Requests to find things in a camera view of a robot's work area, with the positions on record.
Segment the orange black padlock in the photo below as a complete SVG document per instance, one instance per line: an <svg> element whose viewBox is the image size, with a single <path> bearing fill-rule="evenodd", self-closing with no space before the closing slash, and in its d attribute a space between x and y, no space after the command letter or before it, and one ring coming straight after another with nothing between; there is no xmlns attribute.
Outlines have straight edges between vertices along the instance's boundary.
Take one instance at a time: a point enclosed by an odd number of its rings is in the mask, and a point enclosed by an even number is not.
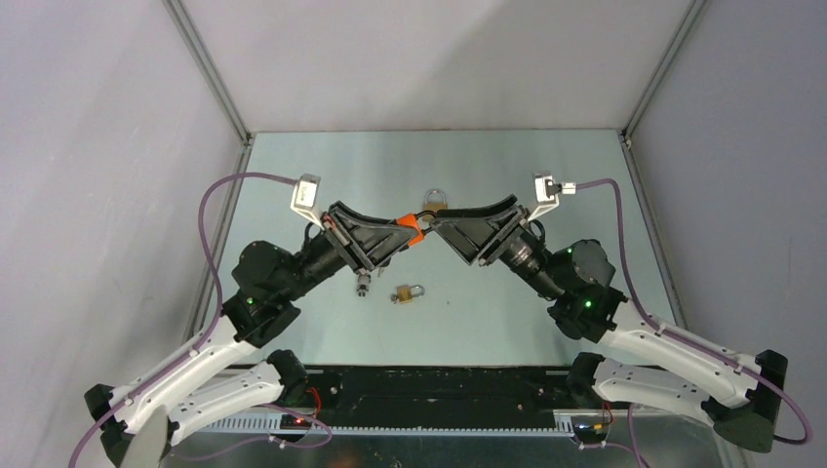
<svg viewBox="0 0 827 468"><path fill-rule="evenodd" d="M431 221L436 214L432 210L423 210L418 213L405 214L394 220L396 225L413 231L412 238L406 244L407 247L412 247L425 239L432 231Z"/></svg>

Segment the large brass padlock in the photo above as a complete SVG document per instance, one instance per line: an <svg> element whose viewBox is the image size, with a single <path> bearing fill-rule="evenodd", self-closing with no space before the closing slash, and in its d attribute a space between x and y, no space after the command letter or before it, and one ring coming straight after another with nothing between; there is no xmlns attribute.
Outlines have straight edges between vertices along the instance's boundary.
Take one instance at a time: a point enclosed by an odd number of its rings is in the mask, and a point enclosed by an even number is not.
<svg viewBox="0 0 827 468"><path fill-rule="evenodd" d="M422 211L427 215L433 215L448 208L448 198L441 189L432 189L424 197Z"/></svg>

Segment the aluminium frame post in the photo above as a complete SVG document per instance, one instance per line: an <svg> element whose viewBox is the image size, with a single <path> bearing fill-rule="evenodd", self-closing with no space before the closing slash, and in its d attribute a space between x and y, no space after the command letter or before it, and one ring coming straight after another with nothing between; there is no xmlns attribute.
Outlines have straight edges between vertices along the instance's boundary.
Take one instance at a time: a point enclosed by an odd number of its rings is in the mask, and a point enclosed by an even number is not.
<svg viewBox="0 0 827 468"><path fill-rule="evenodd" d="M629 118L619 132L622 144L626 149L630 150L632 148L634 134L644 120L646 112L657 96L668 73L672 69L685 44L688 42L707 6L707 0L691 0L682 14L653 72L650 74L649 80L633 106Z"/></svg>
<svg viewBox="0 0 827 468"><path fill-rule="evenodd" d="M166 8L174 26L178 30L183 44L192 56L195 65L201 72L208 88L217 101L218 107L230 124L234 135L243 145L247 145L252 138L252 133L244 122L241 112L232 98L185 2L180 0L163 0L162 4Z"/></svg>

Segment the left aluminium frame post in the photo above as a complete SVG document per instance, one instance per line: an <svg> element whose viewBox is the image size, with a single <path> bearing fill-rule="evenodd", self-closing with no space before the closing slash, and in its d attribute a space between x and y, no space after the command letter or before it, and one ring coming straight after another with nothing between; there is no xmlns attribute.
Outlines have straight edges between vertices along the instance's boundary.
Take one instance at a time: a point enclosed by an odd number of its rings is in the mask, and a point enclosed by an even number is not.
<svg viewBox="0 0 827 468"><path fill-rule="evenodd" d="M241 112L232 98L185 2L180 0L163 0L162 4L166 8L174 26L178 30L183 44L192 56L195 65L201 72L208 88L217 101L218 107L230 124L234 135L243 145L247 145L252 138L252 133L244 122Z"/></svg>

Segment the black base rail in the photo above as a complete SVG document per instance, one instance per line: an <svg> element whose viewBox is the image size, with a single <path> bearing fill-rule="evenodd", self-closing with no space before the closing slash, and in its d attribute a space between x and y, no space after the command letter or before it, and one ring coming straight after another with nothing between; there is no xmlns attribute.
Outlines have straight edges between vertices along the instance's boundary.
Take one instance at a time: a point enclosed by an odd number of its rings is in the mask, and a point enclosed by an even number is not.
<svg viewBox="0 0 827 468"><path fill-rule="evenodd" d="M577 397L565 367L310 366L280 403L337 433L551 432L571 411L626 410Z"/></svg>

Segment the right aluminium frame post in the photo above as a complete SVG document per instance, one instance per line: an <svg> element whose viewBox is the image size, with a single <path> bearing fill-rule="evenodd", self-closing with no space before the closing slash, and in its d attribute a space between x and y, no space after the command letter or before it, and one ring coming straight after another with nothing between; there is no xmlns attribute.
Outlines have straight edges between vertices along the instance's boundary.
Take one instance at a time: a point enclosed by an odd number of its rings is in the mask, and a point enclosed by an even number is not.
<svg viewBox="0 0 827 468"><path fill-rule="evenodd" d="M672 69L685 44L688 42L707 6L707 0L691 0L682 14L653 72L650 74L649 80L633 106L629 118L619 132L622 144L626 149L630 150L632 148L634 134L644 120L646 112L657 96L668 73Z"/></svg>

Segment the small brass padlock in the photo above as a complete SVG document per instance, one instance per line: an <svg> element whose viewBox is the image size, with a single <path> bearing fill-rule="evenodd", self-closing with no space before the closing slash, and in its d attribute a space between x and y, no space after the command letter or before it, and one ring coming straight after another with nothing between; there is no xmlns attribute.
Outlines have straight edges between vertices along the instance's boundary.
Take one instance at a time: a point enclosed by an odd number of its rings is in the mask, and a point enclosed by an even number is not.
<svg viewBox="0 0 827 468"><path fill-rule="evenodd" d="M424 296L424 294L425 288L422 285L402 285L398 286L395 292L391 294L390 300L394 304L405 304Z"/></svg>

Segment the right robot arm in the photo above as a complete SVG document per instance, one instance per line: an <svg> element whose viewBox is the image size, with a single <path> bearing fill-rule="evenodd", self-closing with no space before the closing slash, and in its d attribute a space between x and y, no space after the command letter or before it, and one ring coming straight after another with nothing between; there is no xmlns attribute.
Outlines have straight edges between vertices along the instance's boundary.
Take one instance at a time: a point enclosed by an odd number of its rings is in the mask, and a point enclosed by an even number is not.
<svg viewBox="0 0 827 468"><path fill-rule="evenodd" d="M550 251L532 225L531 214L512 197L483 208L441 210L430 222L466 262L499 261L549 300L548 314L566 337L645 361L637 368L580 353L567 382L574 404L623 402L667 410L742 449L771 450L788 366L783 355L730 350L647 313L631 291L612 286L615 269L597 240Z"/></svg>

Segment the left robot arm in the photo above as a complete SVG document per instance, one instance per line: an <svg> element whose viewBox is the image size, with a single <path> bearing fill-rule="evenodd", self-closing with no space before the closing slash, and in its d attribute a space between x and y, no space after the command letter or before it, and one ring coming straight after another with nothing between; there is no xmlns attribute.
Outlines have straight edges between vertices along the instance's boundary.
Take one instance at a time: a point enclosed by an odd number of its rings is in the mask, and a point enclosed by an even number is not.
<svg viewBox="0 0 827 468"><path fill-rule="evenodd" d="M303 402L307 374L290 350L272 352L242 375L210 381L281 334L300 313L295 301L340 269L369 273L424 236L415 214L375 218L341 203L316 223L319 233L295 253L266 241L248 244L232 271L238 291L211 322L133 382L98 384L86 392L104 452L115 466L134 461L155 467L173 447L227 416L264 404Z"/></svg>

